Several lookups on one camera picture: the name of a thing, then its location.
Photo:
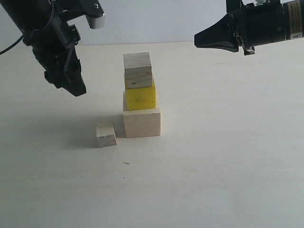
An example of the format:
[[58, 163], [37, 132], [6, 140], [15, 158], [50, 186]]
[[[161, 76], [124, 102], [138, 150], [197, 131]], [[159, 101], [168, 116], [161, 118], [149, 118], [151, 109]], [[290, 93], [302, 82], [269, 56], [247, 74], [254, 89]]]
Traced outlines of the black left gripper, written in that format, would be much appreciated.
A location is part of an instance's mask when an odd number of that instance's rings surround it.
[[75, 49], [79, 40], [75, 25], [70, 26], [60, 18], [53, 18], [42, 30], [34, 29], [23, 38], [44, 68], [45, 79], [75, 97], [86, 94], [81, 63]]

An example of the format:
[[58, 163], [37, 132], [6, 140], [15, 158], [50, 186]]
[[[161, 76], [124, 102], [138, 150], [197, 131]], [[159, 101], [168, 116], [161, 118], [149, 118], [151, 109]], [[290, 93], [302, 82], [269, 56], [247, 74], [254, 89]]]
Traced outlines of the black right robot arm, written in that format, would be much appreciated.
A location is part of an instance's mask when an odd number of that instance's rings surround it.
[[226, 2], [226, 15], [211, 27], [195, 34], [197, 48], [214, 48], [238, 52], [246, 56], [255, 47], [303, 38], [304, 2], [292, 0], [257, 0], [244, 4], [241, 0]]

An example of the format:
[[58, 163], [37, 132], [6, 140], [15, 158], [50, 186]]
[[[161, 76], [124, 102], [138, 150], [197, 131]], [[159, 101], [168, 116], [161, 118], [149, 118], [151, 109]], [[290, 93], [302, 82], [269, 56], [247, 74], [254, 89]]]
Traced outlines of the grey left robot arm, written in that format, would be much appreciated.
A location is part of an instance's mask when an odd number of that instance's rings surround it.
[[85, 15], [90, 28], [104, 16], [97, 0], [2, 0], [1, 6], [22, 33], [21, 40], [32, 47], [44, 68], [45, 79], [74, 96], [86, 93], [81, 63], [75, 46], [80, 35], [68, 21]]

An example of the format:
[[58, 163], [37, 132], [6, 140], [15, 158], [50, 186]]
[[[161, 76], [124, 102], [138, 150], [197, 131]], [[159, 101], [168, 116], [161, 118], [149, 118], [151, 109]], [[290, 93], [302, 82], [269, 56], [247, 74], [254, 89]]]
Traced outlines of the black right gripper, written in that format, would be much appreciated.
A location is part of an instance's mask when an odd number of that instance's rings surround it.
[[255, 47], [286, 40], [284, 7], [279, 0], [257, 0], [244, 4], [226, 1], [227, 14], [211, 27], [194, 35], [197, 48], [222, 49], [253, 55]]

